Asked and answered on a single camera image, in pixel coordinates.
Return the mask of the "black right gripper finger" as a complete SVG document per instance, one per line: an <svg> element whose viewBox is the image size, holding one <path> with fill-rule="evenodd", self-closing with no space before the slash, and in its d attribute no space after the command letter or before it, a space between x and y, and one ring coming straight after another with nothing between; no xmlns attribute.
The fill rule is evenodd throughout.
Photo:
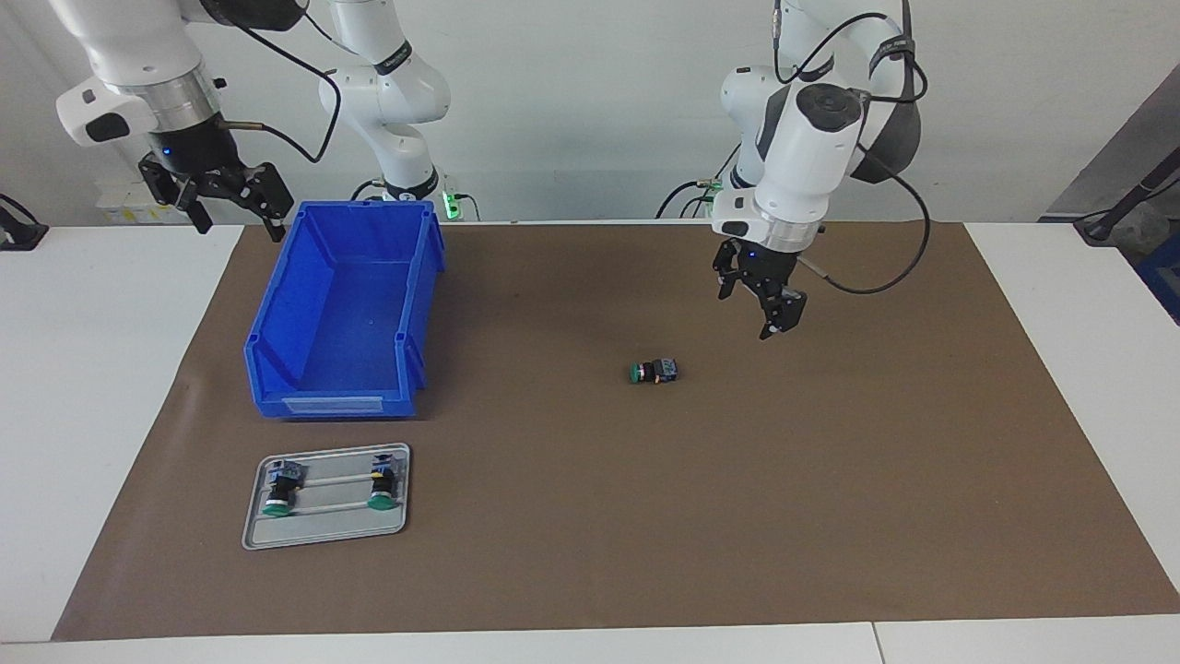
<svg viewBox="0 0 1180 664"><path fill-rule="evenodd" d="M273 163L222 170L218 191L232 205L257 216L273 243L282 243L283 221L294 206L294 197Z"/></svg>
<svg viewBox="0 0 1180 664"><path fill-rule="evenodd" d="M201 202L199 180L169 172L156 157L143 157L138 169L153 200L162 206L181 210L198 234L208 234L211 230L211 216L206 213L206 208Z"/></svg>

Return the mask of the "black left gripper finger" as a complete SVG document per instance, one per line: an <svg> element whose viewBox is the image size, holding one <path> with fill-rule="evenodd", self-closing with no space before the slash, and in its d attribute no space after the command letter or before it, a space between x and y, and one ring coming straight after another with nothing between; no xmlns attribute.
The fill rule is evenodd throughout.
<svg viewBox="0 0 1180 664"><path fill-rule="evenodd" d="M791 331L800 323L808 303L806 292L788 289L784 280L755 280L750 282L750 292L759 300L763 313L763 327L759 333L759 340Z"/></svg>
<svg viewBox="0 0 1180 664"><path fill-rule="evenodd" d="M717 300L729 298L738 282L742 280L743 259L747 257L743 243L721 243L716 252Z"/></svg>

